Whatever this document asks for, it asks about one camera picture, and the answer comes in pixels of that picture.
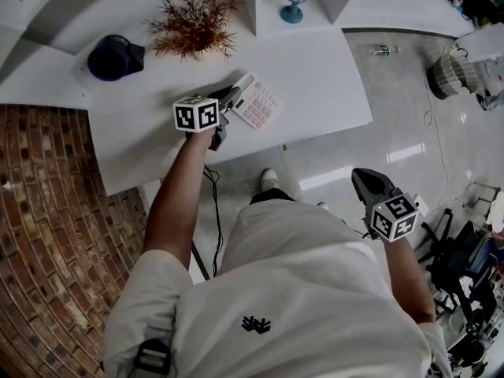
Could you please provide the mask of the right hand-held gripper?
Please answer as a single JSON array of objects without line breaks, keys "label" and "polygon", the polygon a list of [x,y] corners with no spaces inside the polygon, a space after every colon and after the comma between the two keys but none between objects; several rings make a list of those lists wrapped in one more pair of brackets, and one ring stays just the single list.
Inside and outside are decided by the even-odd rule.
[{"label": "right hand-held gripper", "polygon": [[392,243],[413,231],[418,208],[411,196],[393,187],[386,175],[372,169],[355,168],[351,181],[359,200],[365,205],[363,221],[371,239],[385,239]]}]

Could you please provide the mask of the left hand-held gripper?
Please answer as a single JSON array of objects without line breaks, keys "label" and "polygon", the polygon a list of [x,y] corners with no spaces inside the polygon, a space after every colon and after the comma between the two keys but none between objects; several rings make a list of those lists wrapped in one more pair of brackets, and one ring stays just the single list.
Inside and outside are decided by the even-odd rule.
[{"label": "left hand-held gripper", "polygon": [[221,113],[219,100],[228,100],[232,109],[240,100],[240,87],[228,86],[208,94],[208,98],[184,97],[172,104],[176,130],[186,133],[188,138],[194,133],[214,130],[209,149],[218,151],[227,136],[228,119]]}]

